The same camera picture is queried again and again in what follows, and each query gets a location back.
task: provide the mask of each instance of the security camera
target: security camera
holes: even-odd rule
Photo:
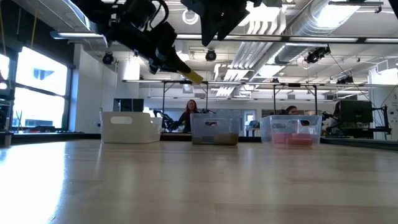
[[[209,49],[206,54],[206,61],[214,62],[217,59],[217,54],[214,49]]]
[[[112,65],[114,63],[114,57],[112,52],[106,52],[105,56],[102,58],[102,62],[105,65]]]

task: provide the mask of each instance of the red object in bin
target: red object in bin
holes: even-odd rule
[[[312,139],[286,139],[286,143],[292,146],[312,146]]]
[[[293,134],[292,135],[293,139],[311,139],[310,134]]]
[[[292,133],[275,133],[272,136],[272,142],[274,144],[286,144],[286,139],[293,138]]]
[[[296,146],[311,146],[310,134],[274,133],[272,136],[274,144],[288,144]]]

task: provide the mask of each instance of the wall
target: wall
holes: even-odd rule
[[[128,76],[126,70],[127,62],[118,63],[118,82],[116,88],[116,98],[138,98],[139,96],[139,83],[124,83],[125,75]]]
[[[100,133],[100,108],[113,110],[117,74],[75,45],[70,130]]]
[[[377,73],[376,69],[369,71],[370,84],[383,85],[398,85],[397,69],[385,70]],[[369,90],[369,97],[376,107],[387,105],[389,126],[392,129],[392,134],[387,136],[387,139],[398,140],[398,89],[397,88],[372,88]],[[373,118],[379,123],[384,124],[384,117],[382,111],[380,115],[378,112],[373,112]],[[384,140],[386,137],[384,133],[375,133],[374,138]]]

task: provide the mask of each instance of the white storage bin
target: white storage bin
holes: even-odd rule
[[[103,143],[152,143],[160,141],[162,118],[148,113],[102,112],[101,139]]]
[[[191,114],[191,132],[193,144],[236,145],[239,122],[218,114]]]
[[[261,141],[283,145],[319,144],[322,116],[273,115],[260,122]]]

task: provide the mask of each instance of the wooden table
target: wooden table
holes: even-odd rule
[[[0,223],[396,224],[398,154],[99,140],[0,150]]]

